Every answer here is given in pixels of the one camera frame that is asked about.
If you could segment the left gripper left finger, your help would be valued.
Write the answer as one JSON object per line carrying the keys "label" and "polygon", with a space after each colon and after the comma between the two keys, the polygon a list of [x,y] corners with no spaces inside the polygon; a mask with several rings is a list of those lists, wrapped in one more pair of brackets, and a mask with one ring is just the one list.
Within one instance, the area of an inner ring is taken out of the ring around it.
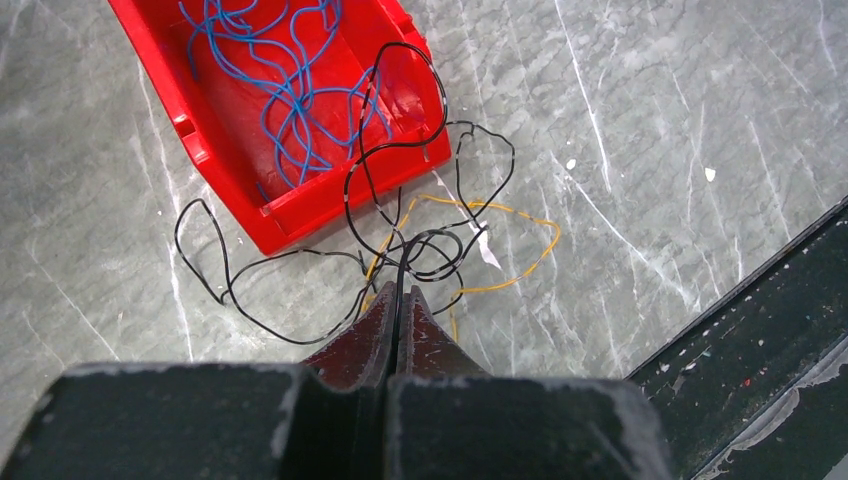
{"label": "left gripper left finger", "polygon": [[36,402],[5,479],[379,479],[397,288],[300,363],[87,363]]}

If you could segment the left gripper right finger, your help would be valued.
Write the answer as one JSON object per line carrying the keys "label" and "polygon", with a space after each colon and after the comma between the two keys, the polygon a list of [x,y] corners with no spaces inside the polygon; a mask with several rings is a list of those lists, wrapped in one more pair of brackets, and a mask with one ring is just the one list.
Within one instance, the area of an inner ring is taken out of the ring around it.
{"label": "left gripper right finger", "polygon": [[386,479],[670,479],[659,414],[636,385],[597,378],[510,378],[415,370],[429,324],[405,296],[399,371],[387,384]]}

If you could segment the red plastic bin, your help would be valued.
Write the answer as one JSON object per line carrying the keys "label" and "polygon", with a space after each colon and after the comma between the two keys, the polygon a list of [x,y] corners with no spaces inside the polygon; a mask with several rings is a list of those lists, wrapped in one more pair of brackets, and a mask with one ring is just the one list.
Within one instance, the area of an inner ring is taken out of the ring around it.
{"label": "red plastic bin", "polygon": [[115,1],[196,169],[275,254],[450,158],[397,1]]}

